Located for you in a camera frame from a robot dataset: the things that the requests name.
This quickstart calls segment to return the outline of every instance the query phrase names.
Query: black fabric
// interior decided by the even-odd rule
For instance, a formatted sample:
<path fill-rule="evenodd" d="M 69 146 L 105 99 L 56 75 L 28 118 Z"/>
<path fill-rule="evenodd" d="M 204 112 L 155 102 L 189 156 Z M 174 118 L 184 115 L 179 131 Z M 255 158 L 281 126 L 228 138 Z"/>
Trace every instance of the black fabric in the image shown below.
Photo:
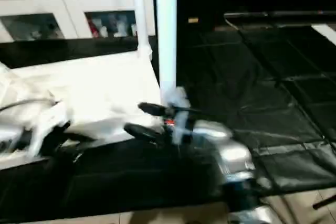
<path fill-rule="evenodd" d="M 19 41 L 1 43 L 1 62 L 10 68 L 73 60 L 136 50 L 134 37 Z"/>
<path fill-rule="evenodd" d="M 58 60 L 89 56 L 80 41 L 71 42 L 77 45 L 76 55 Z M 191 33 L 179 44 L 177 82 L 185 87 L 192 107 L 205 112 L 196 118 L 225 123 L 249 147 L 261 195 L 336 186 L 333 44 L 309 27 Z M 29 50 L 28 44 L 20 44 L 24 50 L 15 45 L 0 45 L 4 62 L 11 66 L 57 61 L 49 44 L 46 59 L 41 49 L 39 57 L 27 54 L 16 63 L 16 57 Z M 158 76 L 154 38 L 151 45 Z M 115 50 L 112 45 L 97 47 L 92 56 Z M 71 48 L 58 52 L 69 54 Z M 1 171 L 0 220 L 80 217 L 222 200 L 207 150 L 158 148 L 129 140 L 87 150 L 76 162 L 71 160 L 62 156 Z"/>

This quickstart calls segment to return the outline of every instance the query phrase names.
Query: white cabinet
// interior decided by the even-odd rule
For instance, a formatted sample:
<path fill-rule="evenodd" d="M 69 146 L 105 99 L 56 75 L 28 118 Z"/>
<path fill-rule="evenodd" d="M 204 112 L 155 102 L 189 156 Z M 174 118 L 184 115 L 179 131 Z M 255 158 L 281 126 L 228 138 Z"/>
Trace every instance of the white cabinet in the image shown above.
<path fill-rule="evenodd" d="M 77 38 L 63 0 L 0 0 L 0 21 L 0 42 Z"/>
<path fill-rule="evenodd" d="M 155 35 L 153 0 L 144 7 Z M 0 42 L 135 35 L 134 10 L 134 0 L 0 0 Z"/>

